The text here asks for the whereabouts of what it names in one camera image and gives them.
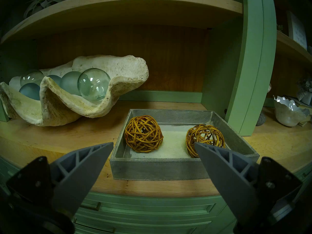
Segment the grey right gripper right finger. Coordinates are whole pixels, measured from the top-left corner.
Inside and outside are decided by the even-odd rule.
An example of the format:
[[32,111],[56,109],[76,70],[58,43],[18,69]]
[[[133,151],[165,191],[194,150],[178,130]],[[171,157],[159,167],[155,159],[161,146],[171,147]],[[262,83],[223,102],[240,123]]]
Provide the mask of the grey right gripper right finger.
[[272,227],[295,208],[303,183],[270,157],[260,164],[238,152],[195,143],[209,178],[234,214],[235,227]]

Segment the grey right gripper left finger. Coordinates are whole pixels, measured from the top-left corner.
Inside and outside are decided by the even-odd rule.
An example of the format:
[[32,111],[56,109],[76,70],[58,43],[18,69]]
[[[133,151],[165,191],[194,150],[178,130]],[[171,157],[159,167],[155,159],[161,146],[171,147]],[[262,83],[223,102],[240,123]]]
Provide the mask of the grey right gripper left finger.
[[12,195],[31,206],[74,215],[95,184],[113,142],[71,151],[52,163],[39,156],[6,182]]

